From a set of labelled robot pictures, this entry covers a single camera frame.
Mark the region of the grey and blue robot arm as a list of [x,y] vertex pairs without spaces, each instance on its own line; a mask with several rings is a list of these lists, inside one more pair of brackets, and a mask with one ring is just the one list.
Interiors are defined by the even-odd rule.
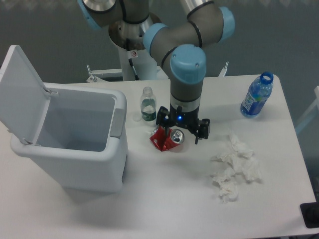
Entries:
[[212,0],[183,0],[187,22],[170,28],[149,10],[147,0],[80,0],[88,24],[107,27],[117,46],[124,80],[142,80],[161,67],[170,79],[170,107],[161,107],[156,124],[187,129],[207,139],[210,120],[199,119],[206,56],[203,47],[229,38],[235,19]]

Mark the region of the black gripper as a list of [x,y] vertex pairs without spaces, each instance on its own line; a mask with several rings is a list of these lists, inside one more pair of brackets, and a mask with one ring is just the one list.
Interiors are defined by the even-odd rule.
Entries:
[[166,137],[172,126],[187,129],[195,136],[195,144],[198,144],[200,139],[208,139],[210,134],[210,119],[198,119],[198,112],[199,107],[190,112],[178,112],[172,105],[170,111],[161,106],[157,113],[156,125],[164,128]]

